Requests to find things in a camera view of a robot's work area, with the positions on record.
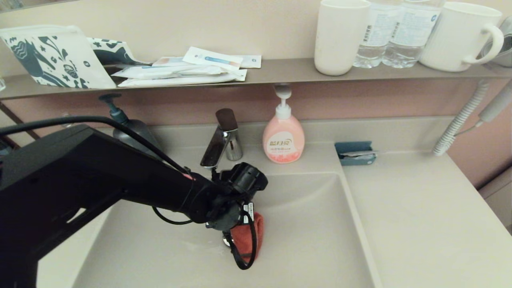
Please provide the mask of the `grey wall shelf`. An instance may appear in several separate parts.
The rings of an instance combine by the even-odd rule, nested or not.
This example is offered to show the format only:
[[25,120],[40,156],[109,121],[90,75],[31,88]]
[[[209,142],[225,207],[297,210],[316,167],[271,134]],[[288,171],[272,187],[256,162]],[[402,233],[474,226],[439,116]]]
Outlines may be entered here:
[[[380,65],[376,68],[352,68],[342,76],[327,76],[318,72],[312,58],[297,58],[288,60],[263,60],[262,67],[250,69],[243,82],[223,82],[215,84],[199,84],[206,87],[238,87],[255,84],[295,84],[322,82],[352,82],[373,80],[455,80],[463,78],[475,79],[512,79],[512,68],[501,67],[498,64],[473,65],[463,72],[444,72],[416,64],[411,68],[392,68]],[[5,79],[6,89],[0,91],[0,101],[18,100],[23,98],[40,97],[57,94],[84,93],[123,93],[128,87],[114,89],[77,89],[53,87],[37,84],[29,75],[9,76]]]

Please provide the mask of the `beige wash basin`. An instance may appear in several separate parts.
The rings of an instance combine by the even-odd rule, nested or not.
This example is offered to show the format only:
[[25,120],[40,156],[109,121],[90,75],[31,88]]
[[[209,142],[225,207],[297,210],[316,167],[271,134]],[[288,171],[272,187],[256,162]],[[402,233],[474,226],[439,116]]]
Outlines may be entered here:
[[340,177],[275,175],[254,197],[263,244],[240,270],[222,233],[121,201],[73,288],[377,288]]

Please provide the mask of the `white packet blue print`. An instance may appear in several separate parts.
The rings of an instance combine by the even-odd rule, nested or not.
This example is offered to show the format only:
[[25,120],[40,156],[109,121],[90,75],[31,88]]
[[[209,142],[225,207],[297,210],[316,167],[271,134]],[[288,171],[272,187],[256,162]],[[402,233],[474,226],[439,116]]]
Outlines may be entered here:
[[209,65],[188,64],[185,66],[139,66],[128,67],[112,74],[115,77],[136,80],[161,80],[176,77],[208,76],[227,73],[228,71]]

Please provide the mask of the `grey hair dryer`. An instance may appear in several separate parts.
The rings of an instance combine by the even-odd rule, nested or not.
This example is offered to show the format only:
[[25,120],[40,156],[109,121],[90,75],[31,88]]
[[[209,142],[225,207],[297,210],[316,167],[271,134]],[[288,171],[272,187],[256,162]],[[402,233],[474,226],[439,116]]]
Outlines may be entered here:
[[476,126],[492,122],[510,103],[512,103],[512,80],[510,80],[481,113],[479,113],[479,120]]

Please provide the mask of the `pinkish small packet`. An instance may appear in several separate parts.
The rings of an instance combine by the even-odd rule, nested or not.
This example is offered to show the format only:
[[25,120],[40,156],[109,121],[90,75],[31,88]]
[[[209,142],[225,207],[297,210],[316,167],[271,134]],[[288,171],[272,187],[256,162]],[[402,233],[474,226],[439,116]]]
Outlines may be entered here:
[[165,56],[161,57],[159,60],[156,60],[152,67],[197,67],[197,64],[192,64],[185,62],[183,57],[174,57],[174,56]]

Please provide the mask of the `white plastic tumbler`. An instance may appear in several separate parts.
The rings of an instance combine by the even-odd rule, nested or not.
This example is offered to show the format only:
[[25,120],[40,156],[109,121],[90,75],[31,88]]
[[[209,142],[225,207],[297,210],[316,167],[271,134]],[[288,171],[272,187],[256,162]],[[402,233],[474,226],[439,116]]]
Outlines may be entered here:
[[353,66],[365,34],[371,3],[367,0],[321,0],[314,65],[327,76],[341,76]]

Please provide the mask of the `orange cleaning cloth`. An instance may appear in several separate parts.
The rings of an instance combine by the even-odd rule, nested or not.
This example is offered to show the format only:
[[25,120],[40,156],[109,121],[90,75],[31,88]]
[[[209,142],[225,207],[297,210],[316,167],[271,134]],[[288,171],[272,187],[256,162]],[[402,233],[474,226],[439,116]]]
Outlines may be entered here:
[[[256,255],[258,255],[260,248],[262,247],[264,240],[264,217],[260,213],[254,214],[254,224],[256,231],[257,249]],[[244,264],[249,264],[252,254],[252,237],[249,224],[243,224],[236,226],[230,230],[232,234],[232,240],[235,244],[238,253],[241,255]]]

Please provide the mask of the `pink soap pump bottle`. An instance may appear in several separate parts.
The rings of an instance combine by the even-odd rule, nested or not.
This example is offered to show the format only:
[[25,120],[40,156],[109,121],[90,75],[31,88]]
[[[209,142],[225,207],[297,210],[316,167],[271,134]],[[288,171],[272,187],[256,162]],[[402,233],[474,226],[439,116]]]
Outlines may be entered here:
[[280,98],[280,104],[276,106],[274,117],[264,129],[262,144],[269,160],[277,164],[289,164],[301,157],[305,147],[305,133],[287,103],[292,95],[291,87],[288,84],[276,84],[274,90]]

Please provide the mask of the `white ribbed mug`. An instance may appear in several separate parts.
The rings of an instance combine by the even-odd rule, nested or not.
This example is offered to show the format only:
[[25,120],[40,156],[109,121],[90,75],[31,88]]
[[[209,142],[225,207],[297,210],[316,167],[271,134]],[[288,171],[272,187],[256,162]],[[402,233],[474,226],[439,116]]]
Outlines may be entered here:
[[445,72],[463,72],[491,62],[501,51],[503,13],[487,6],[446,2],[419,62]]

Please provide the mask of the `dark grey pump bottle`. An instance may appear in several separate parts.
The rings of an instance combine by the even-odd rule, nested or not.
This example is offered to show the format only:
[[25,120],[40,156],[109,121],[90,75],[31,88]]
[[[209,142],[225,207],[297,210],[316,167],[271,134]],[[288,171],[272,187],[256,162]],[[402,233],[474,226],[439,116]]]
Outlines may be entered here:
[[[148,142],[152,143],[156,148],[161,149],[159,143],[155,139],[152,132],[149,130],[148,126],[142,122],[141,120],[132,120],[128,118],[128,116],[124,113],[123,110],[118,108],[114,104],[114,98],[120,97],[121,94],[117,93],[111,93],[111,94],[104,94],[99,96],[99,100],[104,102],[109,107],[109,113],[112,120],[115,122],[123,125],[124,127],[131,129],[133,132],[137,133],[139,136],[146,139]],[[161,157],[157,154],[155,154],[153,151],[148,149],[146,146],[139,143],[137,140],[133,139],[132,137],[128,136],[126,133],[122,132],[119,129],[114,129],[113,131],[113,137],[117,140],[120,140],[121,142],[128,144],[129,146],[132,146],[135,149],[138,149],[148,155],[151,155],[152,157],[155,157],[156,159],[162,160]]]

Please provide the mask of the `small patterned toiletry pouch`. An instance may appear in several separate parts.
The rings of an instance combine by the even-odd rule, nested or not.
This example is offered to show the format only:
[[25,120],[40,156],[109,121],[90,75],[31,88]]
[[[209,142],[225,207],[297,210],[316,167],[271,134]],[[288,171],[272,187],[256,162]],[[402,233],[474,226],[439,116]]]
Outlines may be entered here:
[[139,61],[123,41],[87,38],[101,64],[133,64],[150,66],[151,62]]

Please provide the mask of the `large white flat packet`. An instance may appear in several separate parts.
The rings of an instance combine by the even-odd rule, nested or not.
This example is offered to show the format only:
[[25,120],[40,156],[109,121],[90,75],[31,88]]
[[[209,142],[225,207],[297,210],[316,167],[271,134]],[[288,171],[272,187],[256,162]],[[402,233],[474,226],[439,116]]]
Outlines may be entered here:
[[184,86],[191,84],[217,84],[232,81],[243,82],[246,79],[247,73],[247,69],[242,69],[238,71],[211,76],[177,77],[160,80],[128,79],[118,84],[118,87],[169,87]]

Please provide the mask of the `chrome sink faucet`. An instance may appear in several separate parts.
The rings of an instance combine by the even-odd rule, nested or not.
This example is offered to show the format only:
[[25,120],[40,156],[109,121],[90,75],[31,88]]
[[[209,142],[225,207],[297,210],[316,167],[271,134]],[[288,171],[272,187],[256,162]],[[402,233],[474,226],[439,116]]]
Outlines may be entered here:
[[200,161],[200,166],[208,170],[215,170],[224,154],[232,162],[243,157],[234,111],[220,109],[216,111],[216,119],[218,125]]

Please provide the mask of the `large patterned toiletry pouch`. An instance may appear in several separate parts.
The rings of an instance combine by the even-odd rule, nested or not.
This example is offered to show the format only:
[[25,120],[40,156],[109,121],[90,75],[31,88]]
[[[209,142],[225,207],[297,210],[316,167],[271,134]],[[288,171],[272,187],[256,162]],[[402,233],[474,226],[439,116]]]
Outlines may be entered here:
[[77,89],[116,88],[91,43],[76,26],[3,28],[0,39],[39,84]]

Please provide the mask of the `clear water bottle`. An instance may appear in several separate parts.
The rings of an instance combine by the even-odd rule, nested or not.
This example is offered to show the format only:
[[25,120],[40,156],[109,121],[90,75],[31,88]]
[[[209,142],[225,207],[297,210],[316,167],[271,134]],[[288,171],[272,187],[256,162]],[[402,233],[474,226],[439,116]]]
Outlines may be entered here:
[[399,4],[395,0],[368,1],[371,5],[364,38],[353,62],[354,67],[366,69],[378,67],[382,63],[399,14]]
[[446,0],[403,0],[401,15],[386,47],[382,63],[411,68],[419,60]]

